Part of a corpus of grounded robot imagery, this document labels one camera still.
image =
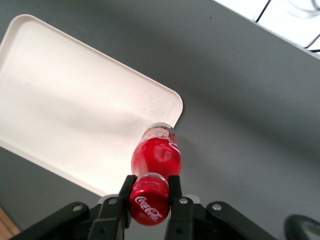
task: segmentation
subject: bottle cap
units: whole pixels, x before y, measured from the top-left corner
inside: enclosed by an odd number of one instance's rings
[[[170,208],[170,188],[157,173],[148,173],[136,180],[130,194],[130,212],[140,224],[157,225],[166,219]]]

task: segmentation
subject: white tray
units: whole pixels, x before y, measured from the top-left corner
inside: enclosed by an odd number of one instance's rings
[[[100,196],[119,192],[144,130],[182,109],[173,90],[31,15],[0,45],[0,146]]]

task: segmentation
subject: metal bolt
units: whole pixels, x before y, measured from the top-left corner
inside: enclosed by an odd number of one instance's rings
[[[212,205],[212,209],[216,211],[220,211],[222,210],[222,206],[220,204],[215,203]]]
[[[188,199],[186,199],[185,197],[182,197],[182,198],[179,199],[179,203],[187,204],[188,203]]]
[[[116,198],[111,198],[111,199],[108,201],[108,203],[109,203],[109,204],[115,204],[117,201],[118,201],[118,199],[116,199]]]
[[[79,210],[81,210],[82,209],[82,205],[77,205],[77,206],[75,206],[72,210],[74,211],[74,212],[76,212],[76,211],[79,211]]]

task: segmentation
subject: red liquid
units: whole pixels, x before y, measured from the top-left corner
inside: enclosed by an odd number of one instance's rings
[[[147,129],[134,150],[131,170],[138,177],[130,195],[132,217],[147,226],[161,223],[170,209],[169,177],[179,175],[181,170],[181,155],[172,129]]]

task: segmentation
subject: gray table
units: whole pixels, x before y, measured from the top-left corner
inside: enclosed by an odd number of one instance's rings
[[[210,0],[1,0],[0,38],[19,14],[180,94],[185,194],[204,205],[225,201],[277,239],[290,214],[320,220],[317,57]],[[22,229],[70,202],[98,199],[0,149],[0,203]],[[126,239],[160,240],[165,227],[133,222]]]

